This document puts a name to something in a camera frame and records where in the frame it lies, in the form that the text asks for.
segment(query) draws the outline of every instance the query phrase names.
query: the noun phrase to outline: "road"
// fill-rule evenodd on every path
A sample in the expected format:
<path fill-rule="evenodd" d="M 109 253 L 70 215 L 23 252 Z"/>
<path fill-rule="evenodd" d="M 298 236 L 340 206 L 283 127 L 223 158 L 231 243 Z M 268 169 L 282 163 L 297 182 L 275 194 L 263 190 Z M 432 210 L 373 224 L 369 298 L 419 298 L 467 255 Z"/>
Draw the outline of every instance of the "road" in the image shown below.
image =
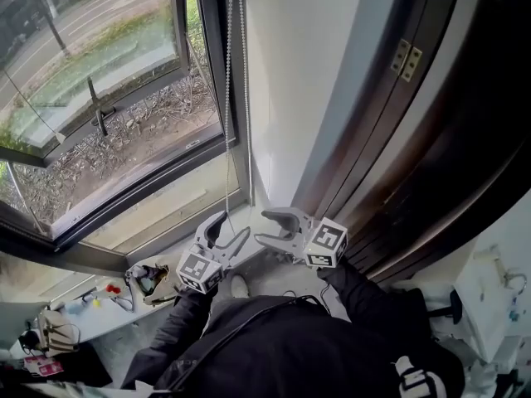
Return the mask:
<path fill-rule="evenodd" d="M 68 9 L 54 20 L 56 29 L 67 47 L 77 47 L 88 36 L 100 30 L 104 24 L 127 16 L 127 12 L 141 10 L 143 5 L 158 0 L 85 0 L 76 7 Z M 28 39 L 18 52 L 12 64 L 7 68 L 15 86 L 24 90 L 40 76 L 46 73 L 50 62 L 61 57 L 61 49 L 49 29 L 38 32 Z M 0 113 L 11 107 L 17 95 L 17 88 L 3 75 L 0 78 Z"/>

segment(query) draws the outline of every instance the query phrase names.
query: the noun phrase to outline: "soil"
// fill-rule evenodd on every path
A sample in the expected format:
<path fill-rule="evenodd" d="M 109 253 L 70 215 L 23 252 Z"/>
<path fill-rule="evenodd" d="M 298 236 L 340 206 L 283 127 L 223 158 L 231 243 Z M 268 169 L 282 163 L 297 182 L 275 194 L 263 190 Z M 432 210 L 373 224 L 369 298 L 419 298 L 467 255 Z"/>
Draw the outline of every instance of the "soil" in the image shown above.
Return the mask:
<path fill-rule="evenodd" d="M 107 137 L 95 128 L 48 168 L 16 165 L 15 169 L 37 219 L 52 224 L 177 138 L 217 122 L 216 105 L 196 72 L 107 120 Z M 25 211 L 12 182 L 0 182 L 0 198 Z"/>

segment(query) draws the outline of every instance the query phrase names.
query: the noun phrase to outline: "black cable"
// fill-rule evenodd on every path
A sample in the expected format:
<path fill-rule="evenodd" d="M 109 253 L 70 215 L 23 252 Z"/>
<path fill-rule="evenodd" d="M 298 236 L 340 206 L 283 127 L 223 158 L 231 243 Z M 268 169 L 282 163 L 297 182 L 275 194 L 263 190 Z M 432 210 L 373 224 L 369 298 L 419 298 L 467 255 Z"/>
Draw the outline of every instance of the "black cable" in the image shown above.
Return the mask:
<path fill-rule="evenodd" d="M 321 293 L 319 294 L 319 296 L 321 297 L 321 301 L 323 301 L 323 305 L 324 307 L 326 308 L 326 310 L 329 312 L 330 314 L 330 308 L 329 306 L 326 304 L 326 301 L 324 300 L 324 294 L 326 294 L 326 291 L 330 289 L 330 283 L 327 283 L 326 286 L 323 287 L 323 289 L 321 290 Z"/>

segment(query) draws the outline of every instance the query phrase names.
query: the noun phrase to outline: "floor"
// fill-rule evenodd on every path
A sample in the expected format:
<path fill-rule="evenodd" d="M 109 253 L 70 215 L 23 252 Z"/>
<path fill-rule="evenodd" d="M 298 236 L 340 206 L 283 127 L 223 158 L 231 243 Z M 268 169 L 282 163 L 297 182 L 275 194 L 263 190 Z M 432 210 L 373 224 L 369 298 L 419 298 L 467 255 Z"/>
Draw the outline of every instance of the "floor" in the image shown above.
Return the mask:
<path fill-rule="evenodd" d="M 251 263 L 237 268 L 235 273 L 244 276 L 251 296 L 282 295 L 287 290 L 293 290 L 297 296 L 311 294 L 319 298 L 321 290 L 326 285 L 317 277 L 314 270 L 305 265 L 280 264 L 274 255 L 255 257 Z M 229 297 L 230 280 L 227 278 L 220 284 L 213 305 Z M 333 316 L 348 320 L 345 309 L 337 300 L 337 294 L 333 289 L 324 294 L 324 300 Z M 113 387 L 121 385 L 134 354 L 149 345 L 157 327 L 168 316 L 169 311 L 171 307 L 161 308 L 136 323 L 92 341 L 103 365 L 113 379 Z"/>

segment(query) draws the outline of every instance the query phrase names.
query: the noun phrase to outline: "window latch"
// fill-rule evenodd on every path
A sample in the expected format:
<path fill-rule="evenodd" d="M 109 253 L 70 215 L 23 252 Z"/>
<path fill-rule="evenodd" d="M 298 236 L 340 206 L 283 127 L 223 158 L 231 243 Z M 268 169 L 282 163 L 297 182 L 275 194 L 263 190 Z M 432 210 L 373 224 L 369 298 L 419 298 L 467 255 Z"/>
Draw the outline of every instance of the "window latch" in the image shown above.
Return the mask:
<path fill-rule="evenodd" d="M 89 92 L 90 97 L 92 98 L 92 103 L 96 107 L 96 116 L 92 119 L 92 125 L 100 127 L 101 133 L 104 137 L 106 137 L 109 133 L 107 132 L 107 128 L 105 127 L 104 119 L 116 112 L 116 109 L 114 106 L 111 106 L 110 109 L 104 111 L 101 108 L 101 101 L 94 90 L 94 84 L 92 83 L 92 79 L 90 77 L 87 77 L 86 82 L 89 85 Z"/>

